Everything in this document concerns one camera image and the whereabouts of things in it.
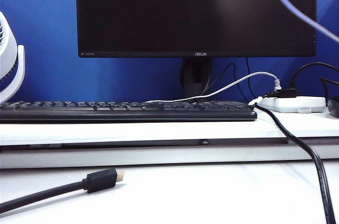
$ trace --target wall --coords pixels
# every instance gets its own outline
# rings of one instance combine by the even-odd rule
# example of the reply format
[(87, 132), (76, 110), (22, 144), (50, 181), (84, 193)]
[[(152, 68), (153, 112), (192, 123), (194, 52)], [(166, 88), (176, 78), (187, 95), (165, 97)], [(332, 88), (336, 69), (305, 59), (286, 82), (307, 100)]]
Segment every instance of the wall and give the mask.
[[(181, 60), (153, 59), (81, 59), (77, 56), (75, 0), (1, 0), (18, 44), (26, 49), (26, 77), (11, 101), (145, 101), (173, 99), (182, 95), (179, 83)], [(339, 34), (339, 0), (318, 0), (318, 21)], [(252, 71), (270, 71), (287, 86), (295, 69), (311, 61), (339, 66), (339, 44), (322, 34), (317, 36), (317, 55), (311, 58), (250, 58)], [(247, 73), (245, 58), (218, 58), (213, 61), (213, 78), (229, 63), (237, 64), (237, 76)], [(221, 88), (232, 79), (231, 70), (215, 84)], [(323, 96), (319, 76), (338, 79), (338, 73), (309, 68), (297, 84), (306, 95)], [(2, 87), (10, 79), (2, 81)], [(251, 80), (255, 94), (272, 88), (272, 80), (257, 76)], [(242, 88), (251, 98), (246, 83)], [(331, 87), (330, 95), (339, 89)], [(216, 99), (242, 101), (236, 87)]]

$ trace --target keyboard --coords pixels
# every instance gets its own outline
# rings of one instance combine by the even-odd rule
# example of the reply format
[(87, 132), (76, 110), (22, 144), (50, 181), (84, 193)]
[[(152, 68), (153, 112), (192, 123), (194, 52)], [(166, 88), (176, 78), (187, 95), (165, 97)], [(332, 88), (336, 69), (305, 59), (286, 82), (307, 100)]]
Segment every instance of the keyboard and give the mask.
[(253, 106), (212, 102), (14, 102), (0, 104), (0, 123), (254, 121)]

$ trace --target desk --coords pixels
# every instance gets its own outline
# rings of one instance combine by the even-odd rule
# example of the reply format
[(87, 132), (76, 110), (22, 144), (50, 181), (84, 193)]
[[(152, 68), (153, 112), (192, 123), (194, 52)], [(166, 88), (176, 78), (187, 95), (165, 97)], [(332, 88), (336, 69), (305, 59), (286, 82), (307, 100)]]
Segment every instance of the desk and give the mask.
[[(339, 219), (339, 161), (325, 161)], [(8, 169), (1, 201), (76, 182), (100, 168)], [(122, 183), (76, 191), (0, 214), (27, 223), (325, 223), (312, 162), (125, 167)]]
[[(266, 113), (256, 112), (252, 122), (1, 124), (0, 162), (40, 168), (309, 159)], [(322, 158), (339, 158), (338, 118), (327, 111), (275, 114)]]
[[(339, 119), (328, 113), (276, 113), (323, 158), (339, 158)], [(307, 159), (258, 111), (255, 122), (158, 124), (3, 124), (2, 147), (131, 140), (193, 142), (187, 146), (100, 149), (5, 150), (2, 167), (65, 167), (197, 163), (124, 167), (115, 188), (72, 192), (1, 215), (1, 223), (325, 223), (312, 162), (215, 164), (227, 161)], [(194, 145), (196, 140), (207, 145)], [(245, 145), (232, 140), (248, 139)], [(252, 140), (267, 144), (250, 144)], [(339, 218), (339, 160), (325, 161), (333, 206)], [(75, 181), (101, 168), (3, 169), (1, 201)]]

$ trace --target monitor screen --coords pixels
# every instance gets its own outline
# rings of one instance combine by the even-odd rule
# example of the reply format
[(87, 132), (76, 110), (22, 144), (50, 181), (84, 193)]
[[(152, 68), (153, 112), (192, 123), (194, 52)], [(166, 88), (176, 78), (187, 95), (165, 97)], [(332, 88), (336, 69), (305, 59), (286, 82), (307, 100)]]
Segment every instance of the monitor screen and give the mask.
[[(315, 19), (316, 0), (290, 0)], [(81, 57), (313, 56), (279, 0), (77, 0)]]

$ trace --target white fan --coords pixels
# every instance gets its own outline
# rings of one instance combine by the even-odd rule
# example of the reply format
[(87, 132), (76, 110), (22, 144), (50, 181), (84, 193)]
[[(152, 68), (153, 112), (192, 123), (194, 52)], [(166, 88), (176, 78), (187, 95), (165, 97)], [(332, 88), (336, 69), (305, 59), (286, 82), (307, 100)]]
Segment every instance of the white fan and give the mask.
[(5, 16), (0, 12), (0, 79), (3, 79), (14, 68), (17, 71), (12, 82), (0, 92), (0, 103), (6, 102), (20, 88), (25, 76), (25, 49), (16, 46), (14, 35)]

